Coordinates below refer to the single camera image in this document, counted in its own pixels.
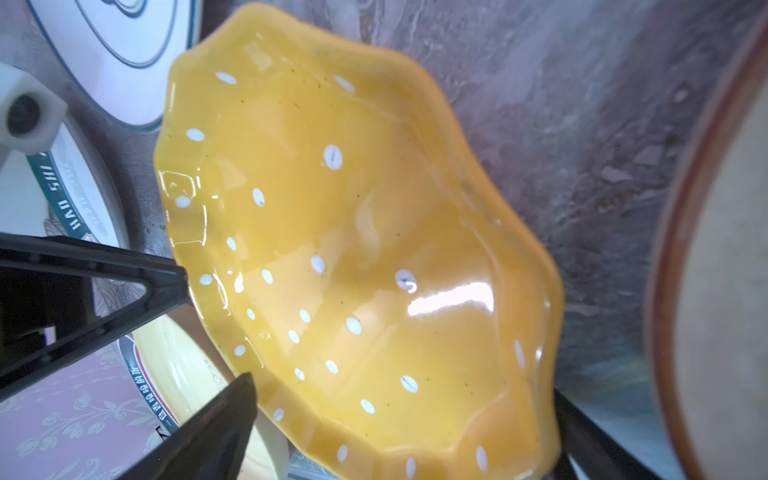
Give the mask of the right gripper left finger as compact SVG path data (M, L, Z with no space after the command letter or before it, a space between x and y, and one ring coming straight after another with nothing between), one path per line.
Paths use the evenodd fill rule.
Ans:
M97 311L99 280L136 299ZM7 398L185 303L173 260L67 236L1 236L1 396Z

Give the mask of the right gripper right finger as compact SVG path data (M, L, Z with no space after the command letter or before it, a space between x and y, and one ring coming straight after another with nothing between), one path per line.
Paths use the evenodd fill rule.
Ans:
M121 477L235 479L256 417L256 387L244 373Z

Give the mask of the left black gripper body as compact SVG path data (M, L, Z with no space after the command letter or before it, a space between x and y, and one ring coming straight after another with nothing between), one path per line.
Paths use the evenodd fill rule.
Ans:
M66 102L34 76L1 63L1 164L13 151L49 150L67 111Z

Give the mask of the large green red rimmed plate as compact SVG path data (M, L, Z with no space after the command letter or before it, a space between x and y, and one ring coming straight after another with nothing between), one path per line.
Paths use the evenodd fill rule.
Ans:
M117 341L117 348L135 386L159 421L160 436L162 438L169 437L179 429L179 422L168 408L167 403L162 399L158 388L152 382L135 340L131 335L126 335Z

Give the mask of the pale yellow round plate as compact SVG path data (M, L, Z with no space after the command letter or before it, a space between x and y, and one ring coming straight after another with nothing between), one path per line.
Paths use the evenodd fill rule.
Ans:
M235 379L190 305L182 305L138 328L133 339L140 366L180 425ZM238 477L286 479L288 473L288 441L259 412Z

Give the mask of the yellow polka dot plate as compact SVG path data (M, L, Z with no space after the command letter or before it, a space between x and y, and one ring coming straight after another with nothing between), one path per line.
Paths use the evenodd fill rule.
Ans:
M539 479L564 288L410 58L250 3L180 55L154 167L201 322L342 479Z

